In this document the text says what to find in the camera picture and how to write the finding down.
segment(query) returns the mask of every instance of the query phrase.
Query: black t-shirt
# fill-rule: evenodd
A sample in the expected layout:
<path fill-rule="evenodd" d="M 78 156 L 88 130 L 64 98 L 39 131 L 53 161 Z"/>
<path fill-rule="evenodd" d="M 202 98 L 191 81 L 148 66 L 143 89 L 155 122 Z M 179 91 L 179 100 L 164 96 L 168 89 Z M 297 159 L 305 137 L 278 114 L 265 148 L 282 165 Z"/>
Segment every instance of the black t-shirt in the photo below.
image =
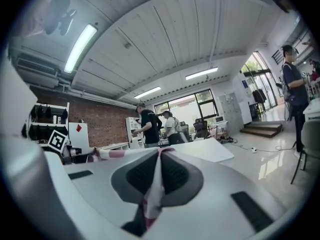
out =
<path fill-rule="evenodd" d="M 141 128 L 144 127 L 148 122 L 152 124 L 152 127 L 143 132 L 145 136 L 145 143 L 157 143 L 159 142 L 159 130 L 162 122 L 153 111 L 145 109 L 141 112 Z"/>
<path fill-rule="evenodd" d="M 302 79 L 301 73 L 298 68 L 288 62 L 283 65 L 283 76 L 287 85 L 295 80 Z M 308 93 L 304 85 L 290 88 L 290 93 L 294 96 L 294 99 L 291 102 L 292 105 L 301 106 L 308 103 Z"/>

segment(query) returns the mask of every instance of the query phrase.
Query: stairs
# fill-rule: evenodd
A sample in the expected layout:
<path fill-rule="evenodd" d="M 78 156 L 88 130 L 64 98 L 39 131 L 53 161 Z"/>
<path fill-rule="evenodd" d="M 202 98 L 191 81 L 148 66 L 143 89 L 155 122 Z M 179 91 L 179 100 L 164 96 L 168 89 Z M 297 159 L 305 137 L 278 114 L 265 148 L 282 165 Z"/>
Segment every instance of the stairs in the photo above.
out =
<path fill-rule="evenodd" d="M 280 133 L 282 130 L 282 124 L 247 124 L 243 129 L 240 130 L 241 133 L 251 134 L 256 136 L 262 136 L 266 138 L 272 138 Z"/>

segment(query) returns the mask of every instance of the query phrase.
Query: black pants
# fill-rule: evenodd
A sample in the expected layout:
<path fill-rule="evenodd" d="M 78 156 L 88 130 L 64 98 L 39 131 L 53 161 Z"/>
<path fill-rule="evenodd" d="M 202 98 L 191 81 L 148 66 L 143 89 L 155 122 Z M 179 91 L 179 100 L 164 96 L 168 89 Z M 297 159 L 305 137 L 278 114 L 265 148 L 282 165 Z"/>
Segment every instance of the black pants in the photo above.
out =
<path fill-rule="evenodd" d="M 171 134 L 171 135 L 168 137 L 168 141 L 169 141 L 169 145 L 174 145 L 174 144 L 181 144 L 181 143 L 183 143 L 183 141 L 182 141 L 182 139 L 181 139 L 181 136 L 180 136 L 180 133 Z"/>
<path fill-rule="evenodd" d="M 292 106 L 292 115 L 294 116 L 294 122 L 295 122 L 297 152 L 300 152 L 303 147 L 301 143 L 301 131 L 306 121 L 304 110 L 306 109 L 307 106 L 308 104 L 300 105 L 300 106 Z"/>

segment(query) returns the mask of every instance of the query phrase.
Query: fluorescent light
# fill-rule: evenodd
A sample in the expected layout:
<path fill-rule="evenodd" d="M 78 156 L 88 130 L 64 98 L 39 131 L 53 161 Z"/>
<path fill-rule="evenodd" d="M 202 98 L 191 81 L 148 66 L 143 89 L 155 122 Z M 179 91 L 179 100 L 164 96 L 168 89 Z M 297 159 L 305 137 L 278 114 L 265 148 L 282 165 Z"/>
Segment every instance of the fluorescent light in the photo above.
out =
<path fill-rule="evenodd" d="M 78 40 L 75 42 L 68 60 L 66 61 L 64 72 L 71 73 L 72 70 L 74 70 L 74 67 L 77 63 L 77 60 L 80 57 L 80 54 L 90 41 L 90 39 L 94 36 L 94 34 L 97 32 L 97 29 L 93 27 L 92 25 L 88 24 L 78 37 Z"/>
<path fill-rule="evenodd" d="M 148 90 L 148 91 L 146 91 L 146 92 L 144 92 L 144 93 L 141 93 L 141 94 L 135 96 L 135 98 L 136 98 L 136 99 L 139 99 L 139 98 L 141 98 L 141 97 L 143 97 L 143 96 L 146 96 L 146 95 L 148 95 L 148 94 L 152 94 L 152 93 L 154 93 L 154 92 L 156 92 L 156 91 L 159 91 L 159 90 L 161 90 L 161 88 L 158 86 L 158 87 L 156 87 L 156 88 L 153 88 L 153 89 L 151 89 L 151 90 Z"/>
<path fill-rule="evenodd" d="M 185 80 L 189 80 L 189 79 L 196 78 L 196 77 L 200 77 L 200 76 L 203 76 L 203 75 L 212 73 L 212 72 L 216 72 L 217 70 L 218 70 L 218 67 L 214 67 L 214 68 L 207 69 L 207 70 L 204 70 L 204 71 L 195 73 L 195 74 L 187 75 L 187 76 L 185 77 Z"/>

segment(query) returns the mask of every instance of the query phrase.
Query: man in black shirt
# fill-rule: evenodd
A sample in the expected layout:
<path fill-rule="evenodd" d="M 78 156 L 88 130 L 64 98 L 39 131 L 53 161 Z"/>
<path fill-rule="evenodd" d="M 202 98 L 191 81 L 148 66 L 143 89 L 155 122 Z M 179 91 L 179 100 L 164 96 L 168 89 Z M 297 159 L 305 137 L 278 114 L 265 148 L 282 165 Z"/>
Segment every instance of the man in black shirt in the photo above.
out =
<path fill-rule="evenodd" d="M 302 149 L 301 131 L 305 123 L 305 115 L 303 112 L 309 104 L 308 93 L 305 87 L 307 80 L 302 78 L 300 71 L 292 64 L 297 59 L 295 49 L 290 45 L 285 45 L 282 49 L 285 59 L 282 67 L 283 78 L 290 93 L 289 103 L 291 106 L 291 114 L 294 116 L 295 121 L 296 151 L 294 155 L 299 157 Z"/>
<path fill-rule="evenodd" d="M 162 126 L 161 120 L 153 111 L 146 109 L 146 105 L 143 103 L 139 103 L 136 106 L 135 111 L 141 115 L 141 129 L 135 130 L 133 132 L 133 136 L 137 136 L 139 133 L 144 133 L 145 147 L 157 147 L 160 140 L 159 131 Z"/>

